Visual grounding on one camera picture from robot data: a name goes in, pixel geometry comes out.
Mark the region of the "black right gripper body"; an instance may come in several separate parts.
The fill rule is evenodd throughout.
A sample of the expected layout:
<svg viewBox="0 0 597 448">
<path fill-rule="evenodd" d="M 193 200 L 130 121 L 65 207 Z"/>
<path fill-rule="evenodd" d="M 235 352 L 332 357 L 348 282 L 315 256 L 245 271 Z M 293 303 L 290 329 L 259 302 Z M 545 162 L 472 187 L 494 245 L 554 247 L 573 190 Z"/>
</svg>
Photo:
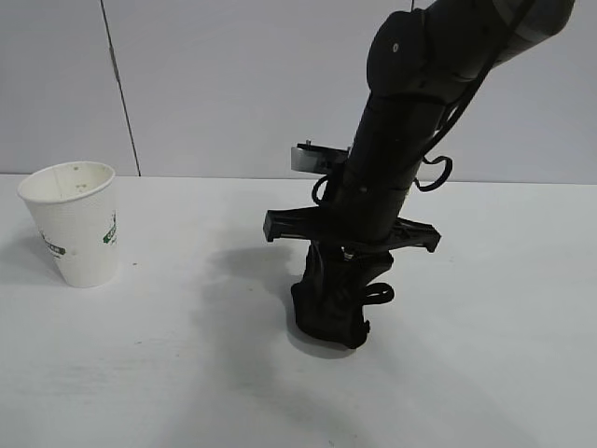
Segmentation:
<svg viewBox="0 0 597 448">
<path fill-rule="evenodd" d="M 348 159 L 326 177 L 315 207 L 270 210 L 267 241 L 288 238 L 376 253 L 402 247 L 435 251 L 439 233 L 399 213 L 432 139 L 442 105 L 429 98 L 368 98 Z"/>
</svg>

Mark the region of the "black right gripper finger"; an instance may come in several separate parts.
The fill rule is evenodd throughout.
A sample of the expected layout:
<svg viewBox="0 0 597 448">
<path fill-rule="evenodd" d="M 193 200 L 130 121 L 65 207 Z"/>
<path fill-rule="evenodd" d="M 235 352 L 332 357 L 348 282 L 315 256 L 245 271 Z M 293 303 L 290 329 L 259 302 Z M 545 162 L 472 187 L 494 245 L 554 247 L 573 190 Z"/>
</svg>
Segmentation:
<svg viewBox="0 0 597 448">
<path fill-rule="evenodd" d="M 306 276 L 322 275 L 334 262 L 343 260 L 342 248 L 323 242 L 310 242 L 305 265 Z"/>
<path fill-rule="evenodd" d="M 380 275 L 391 270 L 393 256 L 390 253 L 366 253 L 357 257 L 357 279 L 360 285 L 369 285 Z"/>
</svg>

